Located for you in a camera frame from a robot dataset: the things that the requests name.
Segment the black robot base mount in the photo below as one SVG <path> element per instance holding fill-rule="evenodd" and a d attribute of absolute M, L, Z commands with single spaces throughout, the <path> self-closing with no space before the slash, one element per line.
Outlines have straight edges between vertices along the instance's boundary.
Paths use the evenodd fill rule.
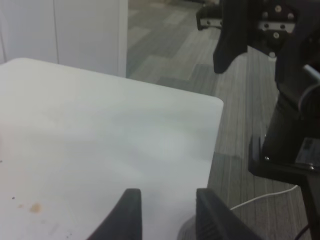
<path fill-rule="evenodd" d="M 248 171 L 257 177 L 301 188 L 310 235 L 320 238 L 320 173 L 292 164 L 275 163 L 262 154 L 261 138 L 253 135 L 248 147 Z"/>

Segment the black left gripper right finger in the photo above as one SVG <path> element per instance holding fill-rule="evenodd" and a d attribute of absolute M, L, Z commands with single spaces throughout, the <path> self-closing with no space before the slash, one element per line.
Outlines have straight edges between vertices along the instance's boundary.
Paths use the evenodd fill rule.
<path fill-rule="evenodd" d="M 197 240 L 259 240 L 210 188 L 196 190 Z"/>

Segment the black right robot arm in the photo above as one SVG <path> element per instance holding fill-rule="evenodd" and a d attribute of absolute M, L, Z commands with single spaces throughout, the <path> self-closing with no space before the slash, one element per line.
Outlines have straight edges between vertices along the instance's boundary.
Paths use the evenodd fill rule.
<path fill-rule="evenodd" d="M 317 0 L 222 0 L 196 13 L 199 30 L 220 30 L 216 74 L 248 48 L 275 58 L 279 95 L 262 145 L 273 162 L 320 164 L 320 3 Z"/>

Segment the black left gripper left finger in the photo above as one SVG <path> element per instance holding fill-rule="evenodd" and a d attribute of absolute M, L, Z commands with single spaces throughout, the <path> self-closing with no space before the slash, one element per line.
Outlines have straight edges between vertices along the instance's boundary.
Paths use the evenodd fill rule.
<path fill-rule="evenodd" d="M 112 211 L 89 236 L 90 240 L 141 240 L 142 194 L 138 188 L 124 191 Z"/>

